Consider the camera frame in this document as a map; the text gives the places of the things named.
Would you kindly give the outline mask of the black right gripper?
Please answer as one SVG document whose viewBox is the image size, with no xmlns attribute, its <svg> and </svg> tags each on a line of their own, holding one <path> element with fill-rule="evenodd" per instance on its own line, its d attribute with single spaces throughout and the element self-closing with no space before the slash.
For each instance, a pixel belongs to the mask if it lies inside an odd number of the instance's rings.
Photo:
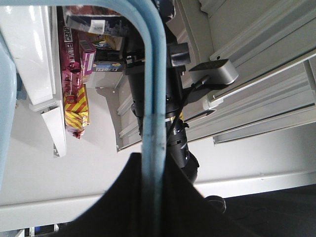
<svg viewBox="0 0 316 237">
<path fill-rule="evenodd" d="M 187 43 L 178 43 L 176 36 L 164 24 L 166 35 L 166 67 L 185 68 L 190 63 L 189 47 Z M 125 75 L 133 75 L 145 72 L 145 45 L 140 33 L 135 27 L 132 27 L 126 38 L 126 46 L 123 48 L 125 57 Z"/>
</svg>

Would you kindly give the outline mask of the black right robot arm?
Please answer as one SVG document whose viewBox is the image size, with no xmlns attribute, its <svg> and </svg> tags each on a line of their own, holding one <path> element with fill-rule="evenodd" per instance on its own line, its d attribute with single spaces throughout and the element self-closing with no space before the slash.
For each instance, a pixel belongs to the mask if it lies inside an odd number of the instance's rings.
<svg viewBox="0 0 316 237">
<path fill-rule="evenodd" d="M 178 43 L 176 36 L 165 26 L 166 35 L 166 90 L 165 125 L 167 156 L 175 160 L 191 183 L 194 183 L 199 163 L 189 151 L 181 112 L 190 89 L 182 87 L 181 75 L 186 65 L 191 62 L 187 43 Z M 125 56 L 124 74 L 128 77 L 133 104 L 131 109 L 137 117 L 139 132 L 143 132 L 144 98 L 145 98 L 145 46 L 139 32 L 132 28 L 123 47 Z"/>
</svg>

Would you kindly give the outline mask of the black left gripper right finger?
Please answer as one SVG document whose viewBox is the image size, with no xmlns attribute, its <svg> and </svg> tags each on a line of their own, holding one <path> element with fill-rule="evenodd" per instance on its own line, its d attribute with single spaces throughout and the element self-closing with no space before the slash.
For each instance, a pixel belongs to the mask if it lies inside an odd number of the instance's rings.
<svg viewBox="0 0 316 237">
<path fill-rule="evenodd" d="M 314 237 L 316 187 L 229 197 L 227 210 L 204 198 L 172 158 L 163 178 L 163 237 Z"/>
</svg>

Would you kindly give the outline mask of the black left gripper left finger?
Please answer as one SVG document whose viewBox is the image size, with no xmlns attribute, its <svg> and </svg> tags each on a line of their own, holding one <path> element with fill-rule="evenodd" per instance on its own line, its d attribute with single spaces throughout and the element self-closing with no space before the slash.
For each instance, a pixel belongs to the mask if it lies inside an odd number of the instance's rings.
<svg viewBox="0 0 316 237">
<path fill-rule="evenodd" d="M 141 154 L 132 153 L 111 187 L 52 237 L 139 237 Z"/>
</svg>

